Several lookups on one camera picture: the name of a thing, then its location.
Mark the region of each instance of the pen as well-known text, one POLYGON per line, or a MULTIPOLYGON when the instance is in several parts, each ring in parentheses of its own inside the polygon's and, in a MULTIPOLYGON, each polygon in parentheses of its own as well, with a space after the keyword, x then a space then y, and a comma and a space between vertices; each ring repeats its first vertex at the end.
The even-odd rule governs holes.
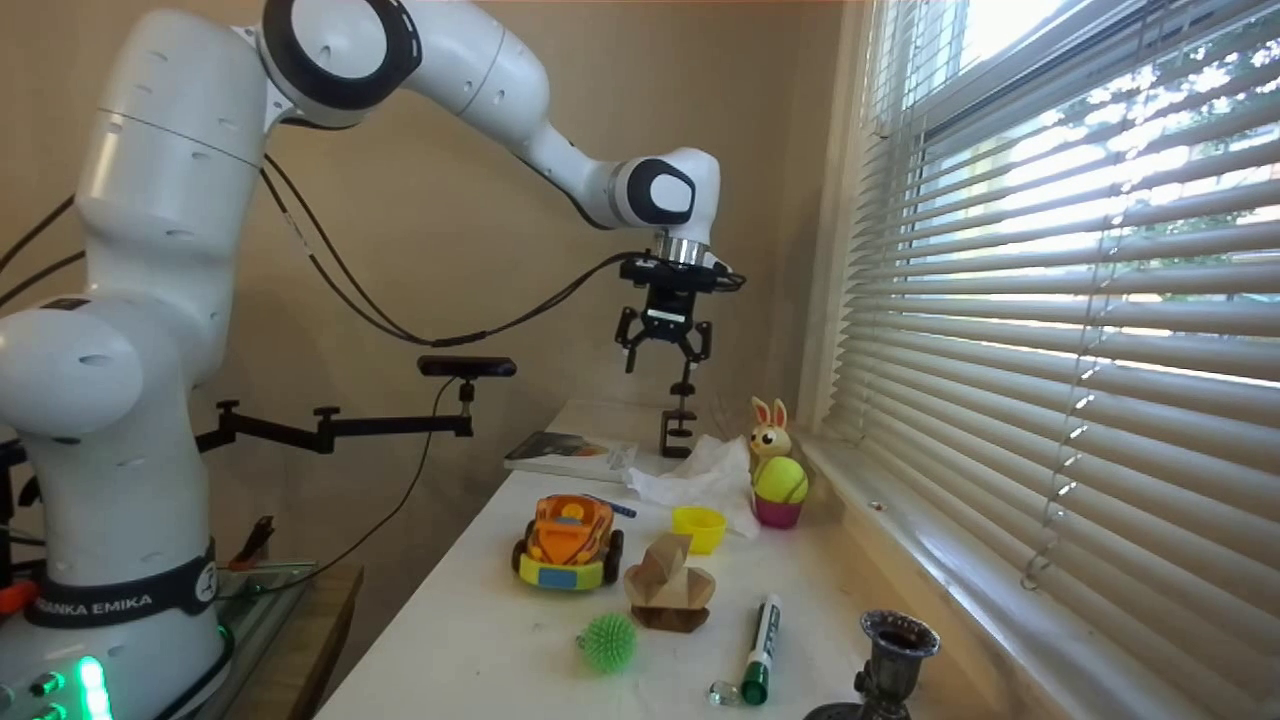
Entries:
POLYGON ((756 611, 756 637, 752 637, 749 667, 746 667, 746 680, 737 688, 737 694, 746 704, 763 704, 770 698, 770 670, 774 670, 774 652, 776 652, 776 640, 779 640, 779 625, 785 625, 785 611, 779 611, 776 595, 763 595, 759 611, 756 611))

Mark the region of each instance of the wall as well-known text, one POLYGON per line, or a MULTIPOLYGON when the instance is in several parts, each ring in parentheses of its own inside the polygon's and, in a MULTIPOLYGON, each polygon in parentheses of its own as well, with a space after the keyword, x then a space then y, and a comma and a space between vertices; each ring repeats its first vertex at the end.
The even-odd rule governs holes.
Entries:
MULTIPOLYGON (((108 61, 152 0, 0 5, 0 245, 77 189, 86 130, 108 61)), ((248 0, 182 0, 214 19, 258 19, 248 0)), ((749 394, 795 394, 811 220, 839 0, 493 0, 548 65, 552 121, 595 154, 702 145, 724 159, 718 250, 749 277, 704 301, 718 356, 696 372, 702 431, 746 431, 749 394)), ((293 168, 347 265, 402 322, 441 337, 493 327, 609 250, 649 246, 645 232, 593 232, 534 170, 448 112, 395 95, 358 130, 284 128, 271 154, 293 168)), ((64 220, 14 277, 77 246, 64 220)), ((516 378, 485 378, 477 438, 441 434, 405 515, 352 559, 370 568, 358 652, 435 562, 499 479, 499 456, 573 394, 668 407, 681 365, 649 342, 628 377, 611 342, 617 311, 642 292, 595 277, 560 311, 485 341, 516 378)), ((223 372, 198 389, 198 429, 214 404, 312 424, 316 404, 424 411, 435 378, 418 347, 370 332, 312 277, 304 246, 260 193, 245 240, 236 332, 223 372)), ((209 456, 217 537, 234 550, 258 515, 275 515, 275 554, 326 559, 347 548, 405 492, 419 438, 343 438, 338 456, 239 438, 209 456)))

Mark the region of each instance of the white blinds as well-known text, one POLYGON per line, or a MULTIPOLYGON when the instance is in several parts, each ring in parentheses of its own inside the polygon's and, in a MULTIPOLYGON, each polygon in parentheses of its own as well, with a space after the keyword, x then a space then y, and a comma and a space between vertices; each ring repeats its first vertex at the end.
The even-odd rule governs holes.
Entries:
POLYGON ((976 73, 966 7, 881 61, 829 429, 1190 713, 1280 713, 1280 7, 1077 5, 976 73))

